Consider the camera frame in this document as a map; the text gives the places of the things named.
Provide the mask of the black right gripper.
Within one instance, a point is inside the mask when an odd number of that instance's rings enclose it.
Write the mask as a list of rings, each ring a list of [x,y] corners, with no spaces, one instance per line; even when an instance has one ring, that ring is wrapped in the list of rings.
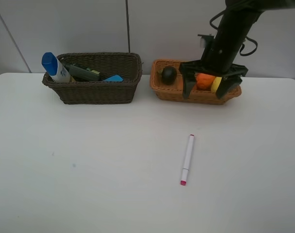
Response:
[[[197,84],[196,73],[223,77],[216,91],[218,99],[242,83],[240,76],[245,76],[248,69],[243,65],[234,64],[233,61],[240,49],[244,48],[244,40],[260,15],[260,11],[222,11],[213,17],[222,19],[215,37],[203,36],[207,39],[207,45],[201,59],[180,64],[184,99],[189,98]]]

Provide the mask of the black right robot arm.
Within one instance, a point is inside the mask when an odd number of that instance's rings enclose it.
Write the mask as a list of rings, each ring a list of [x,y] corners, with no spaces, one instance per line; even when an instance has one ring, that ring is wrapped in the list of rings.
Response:
[[[237,54],[244,56],[244,41],[255,45],[257,41],[247,36],[252,25],[260,15],[267,10],[295,8],[295,0],[228,0],[226,8],[214,16],[209,24],[217,30],[216,36],[201,35],[204,41],[204,52],[201,59],[182,62],[179,71],[183,78],[182,96],[189,98],[197,81],[197,73],[221,77],[216,91],[218,99],[223,98],[229,91],[242,82],[248,69],[243,65],[234,64]]]

